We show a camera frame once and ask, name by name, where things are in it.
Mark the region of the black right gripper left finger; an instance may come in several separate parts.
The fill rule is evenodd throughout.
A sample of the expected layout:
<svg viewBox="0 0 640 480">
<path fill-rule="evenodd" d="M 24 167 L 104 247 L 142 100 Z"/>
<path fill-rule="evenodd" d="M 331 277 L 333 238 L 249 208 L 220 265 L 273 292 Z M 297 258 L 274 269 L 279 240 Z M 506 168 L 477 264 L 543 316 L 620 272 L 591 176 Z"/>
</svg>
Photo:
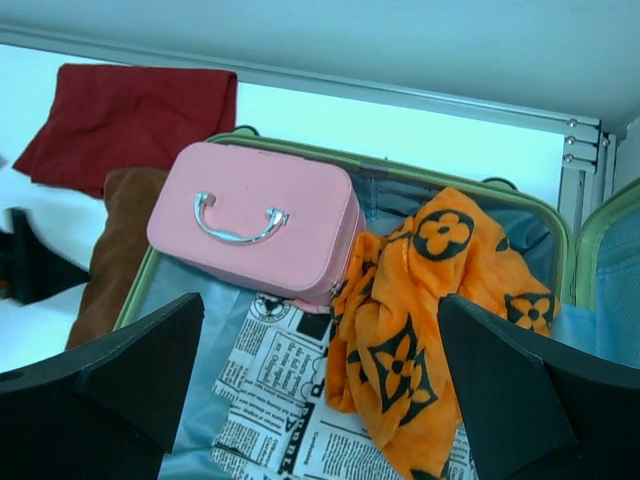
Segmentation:
<svg viewBox="0 0 640 480">
<path fill-rule="evenodd" d="M 157 478 L 174 446 L 203 318 L 201 296 L 185 294 L 2 373 L 2 478 Z"/>
</svg>

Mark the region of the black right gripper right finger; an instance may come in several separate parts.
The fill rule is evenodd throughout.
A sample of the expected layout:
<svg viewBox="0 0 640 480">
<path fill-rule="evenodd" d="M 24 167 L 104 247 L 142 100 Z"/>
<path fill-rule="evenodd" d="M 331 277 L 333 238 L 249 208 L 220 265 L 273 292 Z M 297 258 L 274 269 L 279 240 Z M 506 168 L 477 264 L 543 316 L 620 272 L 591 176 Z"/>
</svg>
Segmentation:
<svg viewBox="0 0 640 480">
<path fill-rule="evenodd" d="M 438 323 L 482 479 L 636 479 L 639 372 L 458 295 Z"/>
</svg>

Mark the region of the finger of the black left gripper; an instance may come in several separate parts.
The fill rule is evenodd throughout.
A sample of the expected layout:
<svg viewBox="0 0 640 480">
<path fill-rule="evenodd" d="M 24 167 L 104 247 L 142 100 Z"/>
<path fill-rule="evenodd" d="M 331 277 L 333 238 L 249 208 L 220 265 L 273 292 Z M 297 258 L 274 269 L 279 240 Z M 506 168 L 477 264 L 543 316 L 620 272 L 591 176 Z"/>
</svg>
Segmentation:
<svg viewBox="0 0 640 480">
<path fill-rule="evenodd" d="M 38 237 L 27 210 L 13 207 L 6 213 L 12 231 L 1 231 L 2 300 L 30 305 L 90 280 L 88 270 L 50 249 Z"/>
</svg>

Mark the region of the orange patterned cloth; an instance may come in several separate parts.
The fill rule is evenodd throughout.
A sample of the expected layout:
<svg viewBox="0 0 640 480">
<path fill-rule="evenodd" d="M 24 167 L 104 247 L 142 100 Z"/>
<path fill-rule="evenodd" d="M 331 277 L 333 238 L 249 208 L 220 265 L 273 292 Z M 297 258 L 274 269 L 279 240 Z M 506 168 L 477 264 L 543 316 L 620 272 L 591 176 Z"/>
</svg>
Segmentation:
<svg viewBox="0 0 640 480">
<path fill-rule="evenodd" d="M 358 235 L 331 304 L 327 403 L 359 415 L 407 479 L 447 477 L 462 422 L 437 318 L 450 294 L 541 335 L 560 310 L 504 229 L 453 188 L 388 235 Z"/>
</svg>

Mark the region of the newspaper print cloth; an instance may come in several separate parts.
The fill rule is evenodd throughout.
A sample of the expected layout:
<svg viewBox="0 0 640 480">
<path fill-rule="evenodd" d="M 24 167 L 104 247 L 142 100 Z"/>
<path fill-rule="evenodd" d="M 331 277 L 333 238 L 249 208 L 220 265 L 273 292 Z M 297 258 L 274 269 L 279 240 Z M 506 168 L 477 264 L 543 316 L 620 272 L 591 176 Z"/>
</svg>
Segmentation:
<svg viewBox="0 0 640 480">
<path fill-rule="evenodd" d="M 330 318 L 254 296 L 213 390 L 231 403 L 211 459 L 232 479 L 396 479 L 354 414 L 324 399 Z"/>
</svg>

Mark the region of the pink cosmetic case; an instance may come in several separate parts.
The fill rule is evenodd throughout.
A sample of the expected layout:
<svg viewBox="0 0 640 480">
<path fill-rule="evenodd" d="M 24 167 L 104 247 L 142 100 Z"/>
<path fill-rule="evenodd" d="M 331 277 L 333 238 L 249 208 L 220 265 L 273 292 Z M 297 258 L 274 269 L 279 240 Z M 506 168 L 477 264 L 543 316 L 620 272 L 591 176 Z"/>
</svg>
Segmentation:
<svg viewBox="0 0 640 480">
<path fill-rule="evenodd" d="M 339 166 L 197 142 L 177 156 L 147 226 L 149 244 L 233 285 L 327 308 L 365 217 Z"/>
</svg>

